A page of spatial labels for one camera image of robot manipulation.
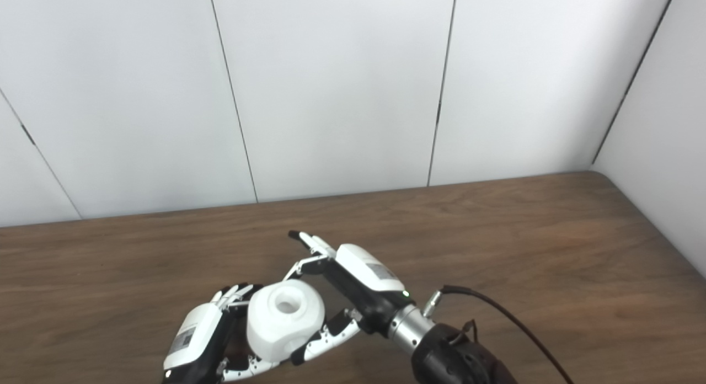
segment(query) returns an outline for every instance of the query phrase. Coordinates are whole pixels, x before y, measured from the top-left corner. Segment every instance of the robotic hand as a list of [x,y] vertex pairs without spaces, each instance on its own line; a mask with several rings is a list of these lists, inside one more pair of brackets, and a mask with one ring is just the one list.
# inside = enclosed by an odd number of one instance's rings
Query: robotic hand
[[[353,308],[325,322],[290,354],[295,366],[362,330],[391,339],[408,353],[414,377],[421,384],[517,384],[476,336],[473,340],[466,336],[471,328],[475,333],[473,321],[464,329],[455,329],[431,320],[443,289],[434,293],[421,311],[395,274],[360,246],[346,243],[334,250],[318,236],[290,231],[290,237],[301,241],[311,257],[298,261],[283,280],[298,279],[303,274],[323,275],[353,304]],[[164,359],[162,383],[219,384],[279,366],[280,361],[263,361],[255,355],[244,334],[237,331],[247,318],[250,298],[260,289],[261,285],[251,284],[222,289],[210,303],[187,314]],[[233,352],[233,347],[240,352]]]

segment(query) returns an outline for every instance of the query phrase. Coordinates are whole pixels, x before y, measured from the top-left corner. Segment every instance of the sticker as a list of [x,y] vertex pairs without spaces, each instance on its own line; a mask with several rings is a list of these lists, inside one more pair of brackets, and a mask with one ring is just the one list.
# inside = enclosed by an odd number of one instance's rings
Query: sticker
[[366,264],[373,273],[378,276],[378,279],[396,279],[395,274],[391,273],[390,270],[383,264]]
[[191,343],[191,337],[194,336],[194,331],[196,330],[196,327],[187,329],[179,334],[176,335],[176,338],[174,338],[174,342],[172,343],[172,348],[169,349],[169,354],[171,355],[174,354],[174,352],[179,351],[180,349],[188,348],[189,343]]

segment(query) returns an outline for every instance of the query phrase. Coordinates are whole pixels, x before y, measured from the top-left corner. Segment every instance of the panel seam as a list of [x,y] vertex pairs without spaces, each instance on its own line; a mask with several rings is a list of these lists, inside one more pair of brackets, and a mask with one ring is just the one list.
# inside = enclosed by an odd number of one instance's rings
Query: panel seam
[[243,150],[245,150],[245,160],[248,163],[248,172],[250,173],[250,183],[253,185],[253,193],[255,195],[255,203],[260,203],[260,200],[258,199],[258,191],[257,188],[255,188],[255,177],[253,176],[253,168],[252,165],[250,165],[250,155],[248,154],[248,146],[245,143],[245,132],[243,132],[243,125],[240,122],[240,112],[238,111],[238,103],[235,100],[235,90],[233,88],[233,81],[230,77],[230,67],[228,67],[228,58],[226,57],[225,54],[225,46],[223,45],[223,37],[221,35],[221,30],[220,30],[220,24],[218,22],[218,15],[216,14],[216,5],[211,0],[211,9],[213,10],[213,19],[215,20],[216,23],[216,30],[218,32],[218,41],[220,42],[221,45],[221,52],[223,54],[223,62],[225,64],[225,72],[228,75],[228,84],[230,85],[230,94],[233,98],[233,107],[235,107],[235,116],[238,120],[238,128],[240,129],[240,139],[243,141]]
[[0,95],[2,95],[3,100],[5,100],[8,107],[10,107],[10,111],[12,111],[12,114],[15,115],[15,119],[20,124],[20,127],[22,127],[22,129],[24,130],[25,134],[27,135],[27,138],[30,140],[30,142],[32,142],[32,145],[34,145],[34,147],[36,148],[37,153],[39,153],[40,158],[42,158],[42,161],[44,161],[46,168],[50,171],[51,176],[56,181],[56,184],[58,184],[58,187],[61,188],[61,192],[63,192],[63,194],[66,196],[68,203],[70,203],[73,210],[76,211],[76,215],[78,215],[78,218],[83,220],[83,216],[81,215],[81,212],[78,211],[76,204],[73,202],[73,200],[71,199],[71,196],[69,196],[68,192],[66,192],[66,188],[63,187],[63,184],[58,179],[58,176],[56,175],[55,171],[51,168],[51,165],[49,165],[49,162],[46,160],[45,155],[42,153],[40,146],[37,145],[34,138],[30,134],[29,130],[27,130],[27,127],[25,126],[24,122],[22,122],[22,120],[20,119],[20,115],[18,115],[17,111],[15,110],[15,107],[13,107],[12,103],[10,103],[10,99],[7,98],[7,95],[5,95],[5,92],[3,92],[2,88],[0,88]]
[[625,92],[623,93],[623,97],[620,99],[620,103],[618,103],[618,108],[616,108],[616,112],[613,113],[613,117],[611,118],[611,122],[608,125],[608,129],[606,129],[606,132],[603,135],[603,139],[601,140],[600,145],[598,145],[598,150],[596,151],[596,154],[593,155],[593,160],[591,161],[591,165],[596,163],[596,159],[598,159],[598,154],[601,153],[601,150],[603,149],[603,145],[606,143],[606,139],[608,138],[608,134],[611,132],[611,129],[613,128],[613,124],[615,123],[615,120],[618,117],[620,110],[623,108],[623,103],[625,103],[625,98],[628,97],[628,93],[630,93],[630,88],[633,87],[633,82],[635,82],[635,77],[637,77],[638,72],[640,72],[640,68],[642,67],[643,62],[645,61],[645,57],[648,55],[648,50],[650,50],[650,47],[652,46],[652,42],[653,42],[653,40],[655,40],[655,35],[657,34],[657,31],[660,29],[661,22],[662,22],[662,20],[664,20],[664,15],[666,14],[667,10],[669,9],[670,4],[671,4],[671,0],[666,0],[666,4],[664,5],[664,8],[660,14],[660,19],[657,20],[657,24],[655,25],[655,29],[652,30],[652,34],[650,35],[650,40],[648,40],[648,44],[645,46],[645,50],[643,50],[643,55],[640,57],[640,60],[638,61],[637,67],[635,67],[635,71],[633,72],[633,76],[630,78],[630,82],[628,82],[628,87],[625,88]]
[[441,100],[443,99],[443,87],[446,82],[446,67],[448,67],[448,52],[451,47],[451,35],[453,32],[453,20],[456,16],[456,0],[451,5],[451,20],[448,25],[448,37],[446,39],[446,54],[443,59],[443,71],[441,72],[441,90],[439,90],[438,106],[436,108],[436,123],[434,124],[434,138],[431,142],[431,157],[429,158],[429,173],[426,176],[426,186],[431,185],[431,168],[434,166],[434,151],[436,150],[436,135],[439,130],[439,119],[441,118]]

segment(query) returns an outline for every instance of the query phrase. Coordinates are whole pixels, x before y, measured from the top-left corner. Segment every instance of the table surface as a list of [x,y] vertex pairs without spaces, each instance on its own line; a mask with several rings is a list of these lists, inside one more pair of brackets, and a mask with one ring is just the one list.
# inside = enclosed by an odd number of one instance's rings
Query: table surface
[[[706,380],[706,284],[597,173],[569,173],[163,214],[0,228],[0,382],[159,382],[190,309],[226,284],[273,283],[307,253],[298,229],[356,243],[424,303],[442,284],[500,301],[575,382]],[[337,311],[345,300],[314,284]],[[521,384],[562,382],[479,301],[437,321],[479,324]],[[360,334],[249,382],[414,382],[409,359]]]

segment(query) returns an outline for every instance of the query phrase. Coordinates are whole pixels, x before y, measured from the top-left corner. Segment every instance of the black wire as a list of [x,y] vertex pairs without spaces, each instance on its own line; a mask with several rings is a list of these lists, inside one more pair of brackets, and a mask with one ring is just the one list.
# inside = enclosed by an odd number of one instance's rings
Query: black wire
[[549,352],[549,349],[542,344],[541,341],[537,338],[537,336],[532,333],[525,324],[520,322],[519,319],[515,318],[514,314],[510,313],[507,309],[505,309],[504,306],[501,306],[497,301],[494,301],[492,298],[486,296],[483,293],[479,293],[478,291],[474,291],[473,289],[469,289],[467,287],[463,286],[449,286],[449,285],[444,285],[443,288],[441,288],[441,293],[443,294],[465,294],[467,296],[474,296],[476,298],[481,299],[482,301],[485,301],[486,303],[490,304],[491,306],[494,306],[495,309],[500,311],[504,316],[507,317],[512,323],[516,324],[518,328],[520,328],[531,340],[534,342],[534,344],[539,347],[539,349],[542,351],[544,356],[549,359],[550,362],[552,362],[552,365],[554,365],[555,368],[557,368],[557,371],[561,376],[564,378],[564,380],[568,384],[574,384],[571,377],[566,373],[564,368],[561,366],[559,361],[557,361],[556,358],[554,358],[554,355],[552,355],[552,352]]

